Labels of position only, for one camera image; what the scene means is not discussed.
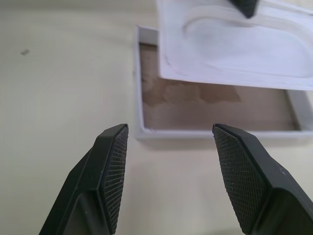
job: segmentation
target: white box lid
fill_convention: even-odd
[[[159,72],[200,83],[313,90],[313,12],[226,0],[158,0]]]

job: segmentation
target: white plastic tray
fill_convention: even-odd
[[[143,117],[143,98],[141,83],[141,65],[139,43],[157,45],[158,31],[148,27],[136,27],[134,71],[136,84],[137,127],[136,137],[146,139],[210,139],[213,134],[210,130],[157,130],[145,126]],[[300,130],[295,131],[250,131],[261,139],[303,139],[313,136],[313,112],[305,91],[287,91],[296,115]]]
[[[313,17],[273,6],[246,19],[226,0],[159,0],[160,76],[313,90]]]

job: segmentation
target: beige table surface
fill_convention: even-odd
[[[152,0],[11,0],[0,9],[2,235],[38,234],[95,137],[125,122],[117,235],[241,234],[213,143],[134,139],[132,38],[135,24],[157,26]],[[313,142],[266,147],[313,199]]]

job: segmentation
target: brown cardboard bottom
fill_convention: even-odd
[[[140,44],[143,116],[155,130],[211,130],[224,123],[252,131],[299,130],[285,90],[159,78],[157,46]]]

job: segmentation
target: black object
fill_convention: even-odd
[[[254,16],[258,0],[229,0],[234,4],[247,18]]]
[[[69,173],[40,235],[114,234],[124,184],[128,126],[99,135]]]
[[[313,235],[313,203],[258,139],[213,126],[226,191],[246,235]]]

